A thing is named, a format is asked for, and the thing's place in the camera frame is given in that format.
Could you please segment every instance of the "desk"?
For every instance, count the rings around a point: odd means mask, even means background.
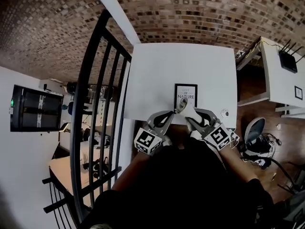
[[[104,156],[109,156],[109,149],[106,148],[104,150]],[[100,158],[100,150],[94,149],[93,151],[93,160],[97,160]],[[85,170],[82,165],[81,166],[81,187],[84,188],[89,185],[89,171]],[[70,156],[64,157],[64,158],[58,158],[58,159],[52,159],[49,162],[49,167],[56,176],[56,178],[59,180],[59,182],[64,186],[67,191],[73,195],[72,190],[72,180],[71,180],[71,167],[70,167]],[[103,184],[103,190],[106,191],[108,189],[107,182]],[[94,190],[94,198],[96,199],[100,194],[99,187]],[[90,194],[83,197],[84,205],[91,207],[90,202]]]
[[[234,51],[200,44],[135,45],[124,118],[146,121],[158,111],[173,110],[175,83],[197,84],[197,107],[213,111],[227,128],[236,128]],[[226,119],[221,115],[223,109],[229,112]],[[186,124],[179,115],[175,115],[172,123]]]
[[[260,49],[262,52],[266,79],[266,92],[252,98],[239,101],[237,105],[244,106],[263,100],[269,100],[272,102],[289,105],[286,107],[277,108],[276,111],[304,108],[305,96],[303,96],[303,100],[296,98],[295,86],[301,88],[303,90],[303,95],[305,95],[305,59],[302,59],[297,63],[297,73],[292,73],[286,69],[283,69],[281,67],[280,58],[278,55],[282,45],[264,37],[261,39],[262,42],[257,46],[258,49],[253,51],[253,53],[246,59],[242,60],[237,65],[237,70],[242,69]],[[294,57],[296,61],[301,58],[301,56],[297,53],[294,54]]]

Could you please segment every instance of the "framed picture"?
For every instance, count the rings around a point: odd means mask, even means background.
[[[197,107],[197,85],[175,84],[174,109],[183,97],[186,97],[193,107]]]
[[[297,86],[295,86],[295,97],[303,100],[303,90]]]

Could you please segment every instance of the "black sleeve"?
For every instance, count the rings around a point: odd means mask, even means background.
[[[89,229],[93,225],[107,224],[111,228],[121,228],[124,207],[124,196],[122,192],[107,190],[100,194],[94,203],[93,210],[81,223],[79,229]]]
[[[72,115],[72,110],[73,110],[73,102],[70,102],[68,105],[68,113]]]
[[[248,212],[244,213],[245,222],[254,222],[255,228],[271,228],[274,222],[274,204],[258,179],[252,179],[245,185],[243,202]]]

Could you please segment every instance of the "white wall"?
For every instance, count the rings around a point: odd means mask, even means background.
[[[124,93],[125,93],[125,89],[126,89],[126,85],[127,85],[127,76],[128,76],[129,69],[130,69],[130,63],[128,62],[126,65],[125,73],[124,73],[122,91],[121,91],[121,96],[119,99],[118,113],[117,113],[117,117],[116,117],[116,126],[115,126],[115,132],[114,132],[114,142],[113,142],[112,169],[115,169],[115,159],[116,159],[116,150],[117,150],[117,144],[118,144],[120,118],[121,118],[121,115],[124,115],[124,113],[122,113],[122,106],[123,106]],[[131,162],[134,125],[135,125],[135,120],[123,119],[120,156],[119,156],[119,166],[122,167],[122,171],[118,174],[118,177],[122,174],[122,172],[127,168],[127,166]],[[113,186],[113,184],[114,184],[114,177],[112,178],[112,182],[111,182],[112,186]]]
[[[51,204],[49,185],[41,180],[50,177],[48,162],[57,147],[58,132],[10,132],[15,84],[39,90],[39,79],[0,67],[0,210],[5,201],[20,228],[54,229],[54,214],[43,211]],[[0,224],[8,220],[0,213]]]
[[[63,102],[62,104],[69,105],[71,102],[71,96],[66,94],[64,95]],[[88,111],[91,111],[93,106],[87,104],[89,106]],[[104,112],[102,109],[104,109],[105,102],[99,101],[99,106],[98,106],[98,115],[96,116],[96,122],[95,126],[101,126],[102,125],[102,120],[104,117]],[[112,120],[113,120],[113,111],[114,111],[114,106],[115,102],[110,102],[109,103],[109,109],[108,109],[108,117],[107,117],[107,130],[111,129],[109,128],[112,125]],[[86,128],[90,128],[91,125],[91,115],[83,115],[82,120],[84,121],[84,124],[81,125],[81,127],[85,130]],[[61,125],[66,123],[66,122],[71,122],[71,115],[68,113],[68,110],[63,110],[61,112]],[[70,150],[70,133],[69,132],[60,132],[61,136],[61,146],[66,148],[67,150]]]

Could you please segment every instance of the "black cloth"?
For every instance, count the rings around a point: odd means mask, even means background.
[[[184,146],[154,155],[131,189],[102,193],[80,228],[271,227],[273,202],[257,179],[228,174],[204,142],[189,138]]]
[[[70,102],[69,105],[68,105],[68,113],[69,113],[70,115],[72,115],[73,103],[74,103],[74,102]],[[82,114],[83,114],[83,115],[92,115],[92,111],[85,111],[85,110],[84,110],[84,109],[88,109],[87,106],[83,106],[82,108],[83,108],[83,111],[82,111]]]

